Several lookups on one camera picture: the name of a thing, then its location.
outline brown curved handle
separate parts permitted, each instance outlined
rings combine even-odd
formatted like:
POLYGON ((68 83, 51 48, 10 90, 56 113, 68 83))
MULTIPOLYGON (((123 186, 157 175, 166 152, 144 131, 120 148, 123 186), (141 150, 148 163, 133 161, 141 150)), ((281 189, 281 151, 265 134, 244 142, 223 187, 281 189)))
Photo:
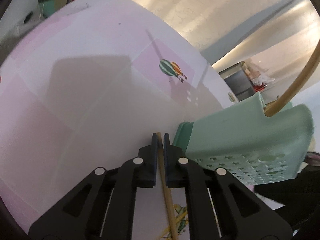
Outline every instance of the brown curved handle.
POLYGON ((320 40, 311 55, 311 58, 303 68, 299 76, 291 84, 291 86, 284 92, 284 94, 271 105, 267 106, 264 113, 267 117, 271 117, 278 113, 290 100, 300 91, 304 84, 309 80, 311 75, 316 70, 320 63, 320 40))

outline green striped hot air balloon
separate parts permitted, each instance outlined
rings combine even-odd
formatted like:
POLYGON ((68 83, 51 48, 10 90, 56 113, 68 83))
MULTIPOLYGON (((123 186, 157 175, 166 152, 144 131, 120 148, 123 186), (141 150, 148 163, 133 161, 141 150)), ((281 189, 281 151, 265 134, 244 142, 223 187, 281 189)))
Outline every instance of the green striped hot air balloon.
POLYGON ((177 77, 181 82, 183 82, 183 78, 179 77, 178 73, 172 67, 170 61, 168 61, 166 59, 160 60, 159 67, 160 67, 161 71, 164 74, 166 74, 167 76, 177 77))

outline wooden chopstick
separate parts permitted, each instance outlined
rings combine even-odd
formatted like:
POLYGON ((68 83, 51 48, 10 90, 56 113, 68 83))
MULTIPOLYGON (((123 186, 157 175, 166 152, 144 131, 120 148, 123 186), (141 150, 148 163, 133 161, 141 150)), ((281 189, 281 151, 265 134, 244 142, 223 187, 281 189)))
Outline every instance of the wooden chopstick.
MULTIPOLYGON (((158 132, 157 136, 158 136, 158 141, 160 145, 163 145, 161 133, 158 132)), ((167 215, 168 215, 172 240, 178 240, 178 232, 177 232, 177 226, 176 226, 176 218, 174 216, 174 206, 172 201, 171 190, 166 186, 166 182, 165 182, 163 147, 159 147, 158 149, 158 163, 160 168, 162 189, 164 194, 165 206, 167 208, 167 215)))

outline balloon basket print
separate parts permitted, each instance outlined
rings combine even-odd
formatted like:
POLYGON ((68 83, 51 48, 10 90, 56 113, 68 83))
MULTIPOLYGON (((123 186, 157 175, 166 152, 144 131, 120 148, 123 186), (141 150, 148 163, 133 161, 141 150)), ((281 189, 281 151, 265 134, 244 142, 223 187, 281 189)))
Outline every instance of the balloon basket print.
POLYGON ((183 78, 184 79, 188 78, 182 73, 181 69, 175 62, 170 62, 169 60, 162 59, 160 60, 159 67, 164 74, 171 77, 177 77, 182 83, 183 83, 183 78))

